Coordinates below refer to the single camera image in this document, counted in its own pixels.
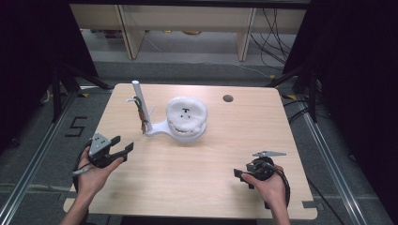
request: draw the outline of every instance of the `hand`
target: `hand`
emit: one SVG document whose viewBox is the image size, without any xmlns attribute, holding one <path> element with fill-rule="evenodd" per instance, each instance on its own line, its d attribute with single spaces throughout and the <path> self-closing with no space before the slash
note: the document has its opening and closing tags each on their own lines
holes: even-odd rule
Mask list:
<svg viewBox="0 0 398 225">
<path fill-rule="evenodd" d="M 97 168 L 92 164 L 89 164 L 88 160 L 88 151 L 90 147 L 86 147 L 82 153 L 82 157 L 79 163 L 79 169 L 84 165 L 87 167 L 91 167 L 91 169 L 87 172 L 84 172 L 78 177 L 78 189 L 79 195 L 90 196 L 94 198 L 94 196 L 105 186 L 106 180 L 108 176 L 114 171 L 122 162 L 123 158 L 120 157 L 113 161 L 109 166 L 105 168 Z"/>
<path fill-rule="evenodd" d="M 283 168 L 274 165 L 277 170 L 283 172 Z M 269 179 L 260 181 L 253 176 L 243 173 L 242 178 L 249 184 L 253 185 L 261 198 L 268 204 L 275 224 L 290 224 L 287 212 L 285 187 L 282 178 L 274 173 Z"/>
</svg>

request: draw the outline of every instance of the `wooden tabletop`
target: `wooden tabletop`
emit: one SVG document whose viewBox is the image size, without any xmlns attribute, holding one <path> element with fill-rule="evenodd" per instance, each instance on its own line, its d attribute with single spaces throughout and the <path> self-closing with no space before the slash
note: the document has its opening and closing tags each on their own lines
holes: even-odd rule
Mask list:
<svg viewBox="0 0 398 225">
<path fill-rule="evenodd" d="M 291 187 L 288 207 L 292 219 L 314 219 L 312 202 L 295 141 L 278 91 L 273 88 L 141 84 L 152 123 L 165 120 L 166 106 L 174 97 L 194 97 L 207 105 L 207 130 L 194 142 L 178 142 L 165 134 L 143 135 L 133 102 L 132 84 L 121 83 L 100 119 L 97 132 L 121 142 L 111 153 L 134 142 L 129 159 L 109 177 L 90 205 L 90 213 L 184 217 L 184 218 L 271 218 L 256 190 L 239 182 L 234 169 L 263 150 L 285 152 L 273 157 L 283 166 Z M 223 100 L 225 95 L 232 102 Z M 73 199 L 67 199 L 68 211 Z"/>
</svg>

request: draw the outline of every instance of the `gray carpet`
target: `gray carpet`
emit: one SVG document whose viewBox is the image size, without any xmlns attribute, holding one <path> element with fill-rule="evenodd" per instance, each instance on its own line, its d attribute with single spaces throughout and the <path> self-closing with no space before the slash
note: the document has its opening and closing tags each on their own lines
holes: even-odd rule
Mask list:
<svg viewBox="0 0 398 225">
<path fill-rule="evenodd" d="M 235 85 L 264 86 L 269 83 L 269 75 L 281 75 L 281 71 L 267 67 L 237 67 L 232 65 L 209 64 L 131 64 L 131 63 L 96 63 L 100 79 L 110 85 L 130 83 L 138 80 L 141 83 L 178 83 L 202 85 Z M 78 79 L 81 85 L 91 83 Z M 291 87 L 295 79 L 278 87 L 281 95 L 292 94 Z M 65 215 L 62 206 L 65 195 L 71 186 L 69 175 L 78 152 L 93 135 L 110 93 L 90 91 L 87 97 L 77 97 L 67 111 L 60 131 L 56 134 L 51 150 L 43 160 L 31 188 L 15 214 L 11 224 L 57 224 Z M 7 198 L 30 158 L 35 154 L 52 119 L 53 104 L 50 101 L 32 114 L 30 122 L 22 130 L 18 147 L 10 147 L 0 156 L 0 200 Z M 286 117 L 300 111 L 298 103 L 285 107 Z M 349 150 L 343 138 L 329 118 L 325 106 L 317 106 L 318 125 L 320 126 L 330 150 L 339 162 L 348 185 L 358 198 L 369 224 L 392 224 L 380 201 L 374 194 L 355 161 L 349 159 Z M 79 129 L 70 128 L 76 117 L 75 126 L 84 127 L 80 137 L 67 137 L 78 134 Z M 345 224 L 352 224 L 343 201 L 333 184 L 326 164 L 319 153 L 314 138 L 301 116 L 291 124 L 292 132 L 298 147 L 304 170 L 308 178 L 325 196 L 333 209 Z M 318 217 L 311 221 L 292 221 L 293 224 L 339 224 L 319 194 L 312 188 L 315 202 L 318 205 Z M 96 224 L 120 224 L 122 217 L 107 215 L 90 215 L 89 221 Z M 259 220 L 258 224 L 270 224 L 270 220 Z"/>
</svg>

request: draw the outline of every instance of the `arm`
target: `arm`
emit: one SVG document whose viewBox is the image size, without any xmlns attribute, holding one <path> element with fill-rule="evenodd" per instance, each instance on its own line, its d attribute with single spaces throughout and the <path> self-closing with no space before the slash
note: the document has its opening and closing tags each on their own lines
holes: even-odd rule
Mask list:
<svg viewBox="0 0 398 225">
<path fill-rule="evenodd" d="M 243 173 L 242 178 L 252 184 L 257 189 L 261 198 L 269 205 L 274 223 L 277 225 L 290 224 L 289 214 L 287 212 L 286 199 L 284 194 L 284 184 L 278 174 L 273 174 L 268 180 L 260 181 L 253 176 Z"/>
<path fill-rule="evenodd" d="M 89 163 L 88 151 L 90 147 L 86 147 L 83 151 L 79 168 Z M 88 165 L 92 167 L 88 172 L 82 173 L 78 177 L 79 193 L 76 197 L 75 202 L 72 207 L 68 210 L 67 214 L 61 221 L 63 224 L 80 224 L 84 219 L 85 213 L 88 210 L 88 206 L 93 201 L 96 194 L 105 186 L 108 176 L 114 171 L 121 163 L 123 158 L 118 158 L 113 161 L 112 164 L 106 168 L 96 168 L 93 165 Z"/>
</svg>

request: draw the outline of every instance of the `black mark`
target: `black mark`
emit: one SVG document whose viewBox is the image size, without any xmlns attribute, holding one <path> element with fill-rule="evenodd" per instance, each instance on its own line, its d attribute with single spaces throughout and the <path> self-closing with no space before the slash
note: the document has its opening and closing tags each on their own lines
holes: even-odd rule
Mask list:
<svg viewBox="0 0 398 225">
<path fill-rule="evenodd" d="M 86 119 L 86 118 L 87 118 L 87 116 L 76 116 L 76 117 L 74 117 L 73 122 L 72 122 L 72 124 L 70 125 L 69 128 L 78 128 L 80 130 L 80 132 L 79 132 L 79 134 L 67 134 L 67 135 L 65 135 L 65 137 L 69 137 L 69 138 L 71 138 L 71 137 L 80 137 L 82 135 L 83 130 L 84 130 L 85 127 L 74 126 L 74 124 L 75 124 L 76 120 L 78 120 L 78 119 Z"/>
</svg>

